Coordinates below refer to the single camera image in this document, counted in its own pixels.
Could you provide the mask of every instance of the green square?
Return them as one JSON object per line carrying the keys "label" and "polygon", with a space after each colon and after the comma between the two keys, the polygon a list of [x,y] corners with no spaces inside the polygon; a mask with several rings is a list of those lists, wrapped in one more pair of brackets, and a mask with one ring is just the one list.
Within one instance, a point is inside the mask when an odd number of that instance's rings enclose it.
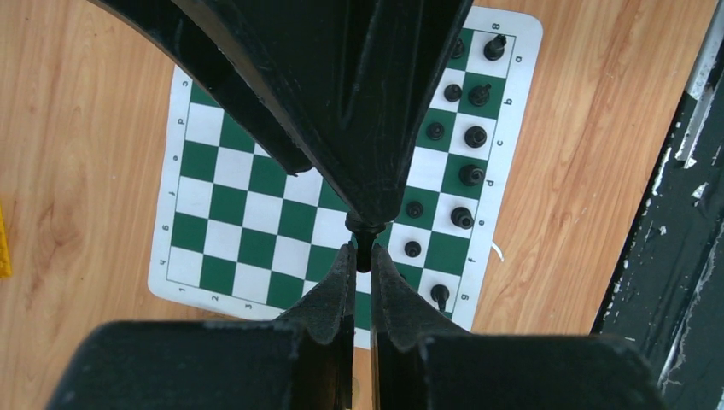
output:
{"label": "green square", "polygon": [[211,194],[211,208],[208,213],[209,219],[241,226],[244,221],[246,203],[247,192],[245,190],[214,185]]}
{"label": "green square", "polygon": [[242,242],[239,245],[239,262],[272,269],[276,244],[276,235],[244,228]]}
{"label": "green square", "polygon": [[[405,195],[402,198],[400,215],[394,220],[397,224],[416,226],[422,229],[432,229],[432,222],[435,219],[437,208],[437,197],[440,193],[433,190],[423,190],[408,186],[405,188]],[[423,204],[423,214],[419,218],[410,218],[405,211],[408,203],[418,201]]]}
{"label": "green square", "polygon": [[369,293],[354,294],[354,327],[369,330],[371,328],[371,301]]}
{"label": "green square", "polygon": [[460,180],[460,169],[468,165],[475,165],[484,171],[488,169],[488,162],[450,154],[447,156],[447,164],[445,165],[445,174],[442,177],[441,191],[455,196],[465,196],[472,199],[480,199],[482,186],[485,184],[483,180],[478,185],[468,186]]}
{"label": "green square", "polygon": [[336,194],[335,190],[327,184],[327,181],[322,183],[322,192],[319,194],[319,207],[342,212],[349,211],[347,204],[344,203],[344,201]]}
{"label": "green square", "polygon": [[325,248],[324,246],[312,245],[309,250],[309,262],[307,263],[306,280],[321,282],[332,267],[339,249]]}
{"label": "green square", "polygon": [[395,262],[394,265],[397,267],[397,272],[402,275],[410,287],[414,290],[420,288],[420,278],[423,276],[423,269],[421,267],[405,265],[399,262]]}
{"label": "green square", "polygon": [[254,152],[254,140],[227,113],[224,113],[224,122],[221,124],[219,145],[228,149]]}
{"label": "green square", "polygon": [[269,294],[266,304],[280,309],[291,308],[301,299],[304,281],[279,272],[272,272],[269,278]]}
{"label": "green square", "polygon": [[462,56],[460,56],[460,58],[451,58],[450,61],[447,62],[447,67],[465,71],[468,67],[468,56],[470,55],[470,45],[473,41],[473,30],[464,28],[460,31],[460,35],[458,37],[463,40],[463,43],[465,44],[465,52]]}
{"label": "green square", "polygon": [[196,83],[191,85],[191,102],[203,105],[210,105],[212,107],[218,107],[216,100],[211,98],[207,92],[205,92]]}
{"label": "green square", "polygon": [[[477,85],[490,84],[490,99],[482,107],[476,107],[470,103],[468,93]],[[489,77],[474,73],[465,73],[465,82],[463,83],[463,97],[460,98],[458,112],[463,114],[474,115],[476,117],[498,118],[500,112],[500,104],[503,102],[503,91],[505,91],[505,79],[498,77]]]}
{"label": "green square", "polygon": [[313,206],[294,201],[284,201],[282,203],[282,216],[279,220],[279,235],[311,242],[316,216],[317,209]]}
{"label": "green square", "polygon": [[392,233],[392,223],[387,224],[387,227],[384,231],[380,232],[379,235],[377,235],[377,239],[375,239],[375,243],[379,243],[383,247],[387,248],[389,246],[389,235]]}
{"label": "green square", "polygon": [[[453,140],[455,115],[450,111],[430,108],[427,115],[425,115],[423,124],[420,126],[420,131],[417,133],[417,146],[447,152],[450,149],[450,141]],[[427,134],[428,126],[434,122],[439,122],[445,129],[445,133],[438,140],[430,139]]]}
{"label": "green square", "polygon": [[236,263],[204,255],[199,287],[230,296],[234,289],[234,275],[236,275]]}
{"label": "green square", "polygon": [[184,142],[181,160],[181,175],[202,181],[213,182],[216,169],[217,147],[193,141]]}
{"label": "green square", "polygon": [[171,246],[203,253],[207,220],[176,213],[173,217]]}
{"label": "green square", "polygon": [[433,231],[430,235],[425,267],[461,276],[468,257],[469,240]]}
{"label": "green square", "polygon": [[286,184],[287,174],[279,164],[272,158],[254,155],[249,190],[281,198]]}

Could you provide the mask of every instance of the wood grain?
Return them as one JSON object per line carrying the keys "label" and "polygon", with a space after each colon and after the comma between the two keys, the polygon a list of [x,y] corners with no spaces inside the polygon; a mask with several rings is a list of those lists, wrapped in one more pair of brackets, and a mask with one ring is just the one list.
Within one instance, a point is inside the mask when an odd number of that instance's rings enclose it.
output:
{"label": "wood grain", "polygon": [[[585,333],[715,0],[477,3],[546,32],[475,330]],[[171,75],[83,0],[0,2],[0,408],[43,406],[103,322],[213,317],[146,286]],[[370,374],[358,350],[356,408]]]}

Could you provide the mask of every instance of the chessboard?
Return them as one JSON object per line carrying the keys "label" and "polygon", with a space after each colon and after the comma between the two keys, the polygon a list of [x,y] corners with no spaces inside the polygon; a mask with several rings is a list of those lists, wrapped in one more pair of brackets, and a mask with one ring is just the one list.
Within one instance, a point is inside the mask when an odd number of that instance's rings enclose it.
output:
{"label": "chessboard", "polygon": [[[472,8],[420,127],[400,215],[377,239],[407,283],[468,330],[542,34],[529,15]],[[347,205],[316,170],[287,175],[178,67],[167,130],[150,290],[243,319],[276,318],[353,239]],[[362,348],[370,290],[370,274],[358,273]]]}

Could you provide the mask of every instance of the black chess piece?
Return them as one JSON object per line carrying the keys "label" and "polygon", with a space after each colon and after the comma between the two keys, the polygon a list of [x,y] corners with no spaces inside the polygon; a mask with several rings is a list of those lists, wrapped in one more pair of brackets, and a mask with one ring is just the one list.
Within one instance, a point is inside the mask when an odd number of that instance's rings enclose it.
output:
{"label": "black chess piece", "polygon": [[490,84],[476,85],[468,93],[468,100],[476,107],[482,107],[490,100]]}
{"label": "black chess piece", "polygon": [[465,43],[463,42],[462,38],[458,38],[458,41],[455,42],[455,48],[452,49],[451,58],[453,60],[457,60],[458,58],[462,57],[463,54],[465,54]]}
{"label": "black chess piece", "polygon": [[481,126],[472,126],[465,132],[465,143],[471,148],[480,148],[488,140],[488,133]]}
{"label": "black chess piece", "polygon": [[420,246],[419,242],[410,241],[405,243],[405,255],[410,256],[411,258],[417,258],[420,256],[422,251],[423,248]]}
{"label": "black chess piece", "polygon": [[450,214],[450,219],[455,226],[463,229],[470,229],[473,227],[473,215],[470,213],[468,208],[457,207]]}
{"label": "black chess piece", "polygon": [[347,212],[344,226],[357,240],[357,271],[369,272],[372,269],[372,245],[377,236],[387,228],[387,224],[370,224],[359,215]]}
{"label": "black chess piece", "polygon": [[482,54],[491,62],[499,60],[500,57],[505,54],[505,45],[507,43],[508,38],[506,38],[503,34],[498,34],[495,38],[485,44],[485,48],[482,49]]}
{"label": "black chess piece", "polygon": [[410,201],[405,207],[405,212],[407,213],[407,216],[413,219],[417,219],[423,216],[424,211],[425,208],[423,207],[423,204],[417,201]]}
{"label": "black chess piece", "polygon": [[430,291],[433,302],[437,302],[437,308],[445,312],[445,303],[450,298],[450,290],[444,284],[436,284]]}
{"label": "black chess piece", "polygon": [[475,186],[481,184],[485,179],[485,171],[477,165],[469,164],[460,168],[458,176],[463,184]]}
{"label": "black chess piece", "polygon": [[427,130],[425,130],[425,134],[433,141],[437,141],[445,135],[445,127],[437,121],[433,122],[428,126]]}
{"label": "black chess piece", "polygon": [[457,84],[450,84],[445,87],[445,92],[443,94],[445,95],[446,100],[450,103],[455,103],[463,96],[463,89]]}

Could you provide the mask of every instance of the yellow object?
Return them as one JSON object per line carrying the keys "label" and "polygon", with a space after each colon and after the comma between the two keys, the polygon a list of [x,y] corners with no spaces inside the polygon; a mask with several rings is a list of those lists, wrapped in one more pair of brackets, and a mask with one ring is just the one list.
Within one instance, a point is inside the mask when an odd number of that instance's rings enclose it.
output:
{"label": "yellow object", "polygon": [[5,223],[3,222],[3,209],[0,208],[0,279],[13,276],[13,269],[10,267],[10,252],[8,251],[8,237],[5,235]]}

